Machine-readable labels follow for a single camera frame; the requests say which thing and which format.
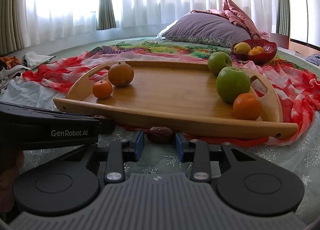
black circular joint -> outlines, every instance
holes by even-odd
[[[76,212],[98,195],[95,174],[79,162],[44,164],[21,174],[13,184],[13,195],[20,210],[34,215],[55,217]]]
[[[260,217],[295,211],[304,195],[298,176],[267,161],[239,162],[221,175],[217,190],[230,207]]]

green curtain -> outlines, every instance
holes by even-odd
[[[277,33],[285,36],[290,35],[290,1],[279,0]]]
[[[111,0],[99,0],[99,11],[97,18],[97,30],[107,30],[116,27],[115,15],[113,13]]]
[[[22,48],[18,0],[0,0],[0,56]]]

purple pillow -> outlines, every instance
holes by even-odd
[[[231,48],[234,43],[251,39],[243,28],[229,20],[206,13],[188,13],[163,35],[173,41],[201,43]]]

wooden tray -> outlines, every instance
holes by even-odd
[[[57,108],[63,112],[104,115],[118,124],[138,128],[168,126],[195,136],[287,139],[298,129],[295,123],[282,122],[281,104],[273,87],[265,77],[252,70],[243,69],[251,82],[260,80],[268,91],[259,98],[263,107],[261,117],[257,121],[246,121],[237,120],[232,105],[218,96],[216,77],[204,63],[122,62],[134,69],[129,86],[114,87],[112,95],[105,100],[94,97],[89,77],[117,62],[106,63],[84,74],[66,98],[55,98]]]

metal screw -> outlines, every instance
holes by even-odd
[[[110,173],[107,174],[107,179],[108,180],[115,181],[115,180],[119,180],[121,178],[122,178],[122,175],[120,173],[118,173],[118,172],[110,172]]]
[[[162,177],[156,176],[156,177],[154,177],[153,179],[154,179],[155,181],[160,181],[160,180],[162,179]]]
[[[193,177],[197,180],[204,180],[207,179],[209,175],[205,172],[196,172],[195,174],[193,174]]]

